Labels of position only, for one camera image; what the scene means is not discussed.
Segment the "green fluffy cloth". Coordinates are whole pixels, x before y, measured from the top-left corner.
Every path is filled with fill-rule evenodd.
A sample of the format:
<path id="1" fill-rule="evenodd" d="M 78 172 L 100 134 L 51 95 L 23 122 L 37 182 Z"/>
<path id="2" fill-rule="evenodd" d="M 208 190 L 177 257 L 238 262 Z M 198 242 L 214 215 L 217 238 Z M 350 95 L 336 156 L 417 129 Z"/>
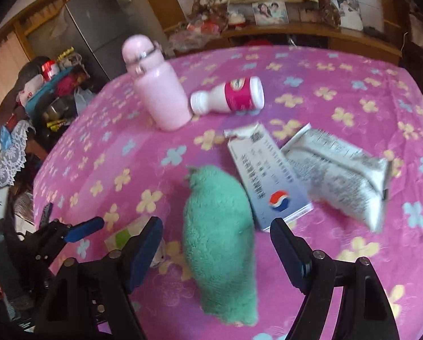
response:
<path id="1" fill-rule="evenodd" d="M 258 322 L 255 224 L 244 187 L 222 169 L 189 173 L 183 212 L 183 254 L 203 312 L 226 324 Z"/>

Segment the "white blue medicine box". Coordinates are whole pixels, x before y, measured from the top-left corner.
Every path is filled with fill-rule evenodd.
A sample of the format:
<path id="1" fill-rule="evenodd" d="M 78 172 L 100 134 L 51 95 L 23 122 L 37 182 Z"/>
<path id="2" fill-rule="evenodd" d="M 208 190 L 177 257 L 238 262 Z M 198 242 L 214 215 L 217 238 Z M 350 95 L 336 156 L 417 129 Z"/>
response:
<path id="1" fill-rule="evenodd" d="M 263 124 L 226 130 L 224 136 L 259 230 L 269 231 L 276 218 L 290 223 L 313 210 L 306 189 Z"/>

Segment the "pink water bottle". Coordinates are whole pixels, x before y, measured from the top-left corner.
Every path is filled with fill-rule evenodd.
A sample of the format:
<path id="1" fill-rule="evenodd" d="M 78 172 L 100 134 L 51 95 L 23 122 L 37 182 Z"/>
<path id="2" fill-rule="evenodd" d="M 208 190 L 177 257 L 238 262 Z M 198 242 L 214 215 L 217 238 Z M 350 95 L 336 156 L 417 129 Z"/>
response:
<path id="1" fill-rule="evenodd" d="M 189 98 L 156 41 L 133 35 L 122 45 L 122 58 L 136 94 L 159 129 L 176 131 L 189 123 Z"/>

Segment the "pink floral tablecloth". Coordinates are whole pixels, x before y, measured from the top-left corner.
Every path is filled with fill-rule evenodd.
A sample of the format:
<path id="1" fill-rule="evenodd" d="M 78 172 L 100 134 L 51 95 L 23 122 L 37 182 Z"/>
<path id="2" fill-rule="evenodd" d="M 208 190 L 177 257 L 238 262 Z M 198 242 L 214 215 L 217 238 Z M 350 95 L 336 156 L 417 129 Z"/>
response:
<path id="1" fill-rule="evenodd" d="M 262 123 L 278 144 L 310 124 L 393 164 L 383 230 L 325 203 L 291 224 L 315 249 L 353 261 L 367 256 L 392 306 L 402 339 L 423 335 L 423 95 L 394 65 L 318 48 L 242 47 L 172 61 L 188 93 L 257 76 L 265 107 L 254 114 L 209 114 L 165 133 L 153 124 L 123 75 L 108 83 L 50 152 L 35 179 L 35 211 L 76 224 L 101 216 L 98 233 L 67 245 L 52 264 L 102 258 L 129 238 L 136 220 L 160 217 L 167 256 L 132 295 L 149 339 L 281 339 L 302 302 L 267 233 L 256 236 L 257 325 L 228 326 L 206 315 L 182 254 L 182 211 L 191 167 L 236 174 L 224 130 Z"/>

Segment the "white pink yogurt bottle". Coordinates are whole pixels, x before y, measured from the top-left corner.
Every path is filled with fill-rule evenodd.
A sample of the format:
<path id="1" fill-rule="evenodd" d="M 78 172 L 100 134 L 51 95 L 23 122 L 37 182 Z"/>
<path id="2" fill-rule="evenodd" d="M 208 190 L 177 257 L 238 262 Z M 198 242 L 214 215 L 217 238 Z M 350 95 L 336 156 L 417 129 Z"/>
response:
<path id="1" fill-rule="evenodd" d="M 194 114 L 242 113 L 259 111 L 265 106 L 261 79 L 257 76 L 234 79 L 209 91 L 196 91 L 190 97 Z"/>

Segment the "wooden sideboard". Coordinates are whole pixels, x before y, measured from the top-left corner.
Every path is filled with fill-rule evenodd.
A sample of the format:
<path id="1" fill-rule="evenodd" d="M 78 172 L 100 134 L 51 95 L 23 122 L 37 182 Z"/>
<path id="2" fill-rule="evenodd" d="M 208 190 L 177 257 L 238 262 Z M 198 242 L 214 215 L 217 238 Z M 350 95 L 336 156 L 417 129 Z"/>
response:
<path id="1" fill-rule="evenodd" d="M 173 44 L 176 56 L 221 48 L 261 45 L 309 46 L 338 52 L 357 54 L 398 66 L 402 53 L 394 45 L 373 38 L 361 31 L 332 28 L 311 22 L 293 22 L 287 25 L 248 25 L 238 30 L 225 30 L 220 35 L 194 39 L 184 36 Z"/>

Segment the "grey refrigerator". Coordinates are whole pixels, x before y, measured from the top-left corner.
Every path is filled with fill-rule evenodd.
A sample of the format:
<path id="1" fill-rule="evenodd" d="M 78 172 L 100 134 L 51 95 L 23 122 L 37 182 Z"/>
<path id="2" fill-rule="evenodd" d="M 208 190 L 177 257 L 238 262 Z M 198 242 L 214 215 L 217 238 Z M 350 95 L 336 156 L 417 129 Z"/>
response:
<path id="1" fill-rule="evenodd" d="M 94 83 L 103 86 L 126 72 L 122 45 L 133 35 L 168 45 L 149 0 L 69 0 L 29 34 L 29 43 L 35 55 L 50 58 L 74 48 Z"/>

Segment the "framed photo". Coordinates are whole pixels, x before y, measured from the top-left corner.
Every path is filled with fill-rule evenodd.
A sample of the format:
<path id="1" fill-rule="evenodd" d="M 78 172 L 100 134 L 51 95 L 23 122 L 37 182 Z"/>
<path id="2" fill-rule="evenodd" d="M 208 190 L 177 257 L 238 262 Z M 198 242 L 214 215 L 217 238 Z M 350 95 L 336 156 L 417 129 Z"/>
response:
<path id="1" fill-rule="evenodd" d="M 257 26 L 287 25 L 289 17 L 284 2 L 267 1 L 252 4 L 255 23 Z"/>

